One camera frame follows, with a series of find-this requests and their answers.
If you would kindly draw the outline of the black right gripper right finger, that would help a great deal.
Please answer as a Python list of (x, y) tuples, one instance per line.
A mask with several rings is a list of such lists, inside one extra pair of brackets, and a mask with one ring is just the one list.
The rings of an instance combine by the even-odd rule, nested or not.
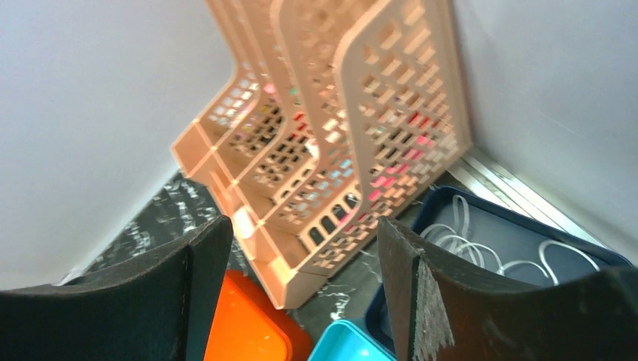
[(637, 270), (553, 287), (497, 275), (381, 217), (378, 245), (399, 360), (635, 360)]

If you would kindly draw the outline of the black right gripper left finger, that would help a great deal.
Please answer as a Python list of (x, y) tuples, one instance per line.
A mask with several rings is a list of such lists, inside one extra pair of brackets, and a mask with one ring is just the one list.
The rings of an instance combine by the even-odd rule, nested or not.
[(3, 360), (201, 360), (233, 240), (219, 216), (61, 286), (1, 293)]

